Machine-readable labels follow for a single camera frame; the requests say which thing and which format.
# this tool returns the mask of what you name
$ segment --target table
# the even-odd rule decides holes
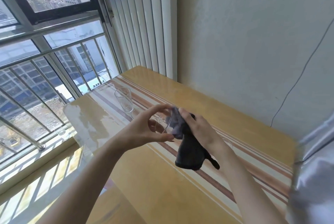
[[[255,180],[285,213],[294,141],[283,133],[161,74],[137,66],[69,103],[64,113],[78,143],[92,153],[131,121],[114,91],[129,87],[136,108],[170,103],[202,114],[228,138]],[[150,143],[116,164],[88,223],[240,223],[228,183],[210,163],[201,170],[175,167],[178,142]]]

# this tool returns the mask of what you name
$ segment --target vertical blinds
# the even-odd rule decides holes
[[[129,69],[141,65],[177,80],[176,0],[110,0]]]

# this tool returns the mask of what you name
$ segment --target right hand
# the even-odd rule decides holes
[[[228,145],[203,116],[195,114],[195,119],[193,119],[190,113],[184,108],[179,108],[179,112],[189,125],[191,132],[197,138],[198,142],[206,148],[210,154],[215,156],[222,148],[228,148]]]

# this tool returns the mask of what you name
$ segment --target white wall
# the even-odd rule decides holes
[[[334,0],[178,0],[178,81],[263,123],[334,17]],[[273,127],[300,139],[334,108],[334,24]]]

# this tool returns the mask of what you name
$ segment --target electrical cable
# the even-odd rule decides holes
[[[296,81],[295,84],[292,86],[292,88],[291,88],[290,91],[287,93],[287,95],[285,96],[285,98],[284,98],[284,100],[283,100],[281,106],[279,107],[278,111],[277,111],[276,114],[273,116],[273,119],[272,119],[272,122],[271,122],[271,124],[270,124],[270,127],[273,126],[273,120],[274,120],[274,118],[276,117],[276,115],[278,114],[278,112],[280,112],[280,110],[281,110],[283,104],[285,103],[285,100],[287,99],[288,95],[290,94],[290,92],[293,90],[293,88],[297,85],[298,81],[299,81],[300,78],[302,77],[302,75],[303,75],[303,73],[304,73],[304,71],[305,71],[305,69],[306,69],[308,63],[310,62],[311,58],[313,57],[313,55],[315,54],[315,52],[316,52],[317,49],[319,48],[320,44],[321,44],[322,41],[324,40],[324,38],[325,38],[325,36],[326,36],[326,34],[327,34],[327,32],[328,32],[328,30],[329,30],[329,28],[331,27],[331,25],[332,25],[333,22],[334,22],[334,18],[332,19],[331,23],[328,25],[328,27],[327,27],[325,33],[323,34],[323,36],[322,36],[320,42],[318,43],[318,45],[316,46],[315,50],[312,52],[311,56],[310,56],[309,59],[306,61],[306,64],[305,64],[305,66],[304,66],[304,68],[303,68],[303,70],[302,70],[302,73],[299,75],[297,81]]]

